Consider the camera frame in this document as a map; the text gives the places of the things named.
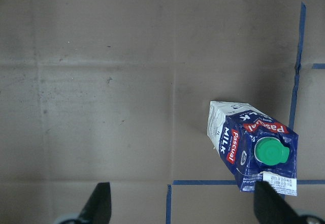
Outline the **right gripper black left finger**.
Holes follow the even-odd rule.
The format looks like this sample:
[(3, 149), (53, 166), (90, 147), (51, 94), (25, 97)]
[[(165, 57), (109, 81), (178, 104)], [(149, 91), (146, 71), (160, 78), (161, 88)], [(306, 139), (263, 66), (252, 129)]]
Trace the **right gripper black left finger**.
[(76, 223), (103, 223), (111, 220), (112, 202), (110, 182), (98, 183), (85, 206), (76, 219)]

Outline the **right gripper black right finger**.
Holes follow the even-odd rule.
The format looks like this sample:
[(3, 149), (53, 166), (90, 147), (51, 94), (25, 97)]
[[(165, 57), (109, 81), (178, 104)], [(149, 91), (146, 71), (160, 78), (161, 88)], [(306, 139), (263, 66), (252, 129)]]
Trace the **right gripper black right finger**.
[(317, 215), (297, 213), (265, 181), (255, 183), (253, 210), (259, 223), (324, 223), (324, 219)]

